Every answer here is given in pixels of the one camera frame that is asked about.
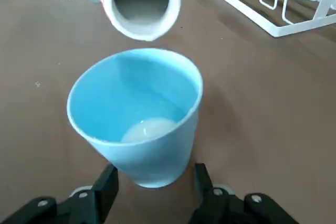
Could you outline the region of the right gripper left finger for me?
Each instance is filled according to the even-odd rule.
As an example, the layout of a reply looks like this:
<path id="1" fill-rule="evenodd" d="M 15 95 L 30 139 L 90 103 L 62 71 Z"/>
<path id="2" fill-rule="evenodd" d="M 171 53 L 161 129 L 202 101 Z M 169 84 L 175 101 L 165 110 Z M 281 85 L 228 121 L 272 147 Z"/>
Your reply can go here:
<path id="1" fill-rule="evenodd" d="M 104 223 L 118 190 L 118 170 L 109 164 L 91 188 L 62 202 L 49 196 L 34 198 L 1 223 Z"/>

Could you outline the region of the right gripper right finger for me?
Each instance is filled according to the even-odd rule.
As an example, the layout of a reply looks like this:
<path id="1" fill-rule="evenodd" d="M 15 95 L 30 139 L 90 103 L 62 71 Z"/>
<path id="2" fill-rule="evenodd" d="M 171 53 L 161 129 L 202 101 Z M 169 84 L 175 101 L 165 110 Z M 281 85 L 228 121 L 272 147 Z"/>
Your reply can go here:
<path id="1" fill-rule="evenodd" d="M 195 164 L 195 179 L 201 203 L 189 223 L 297 223 L 266 194 L 240 199 L 229 187 L 215 187 L 204 163 Z"/>

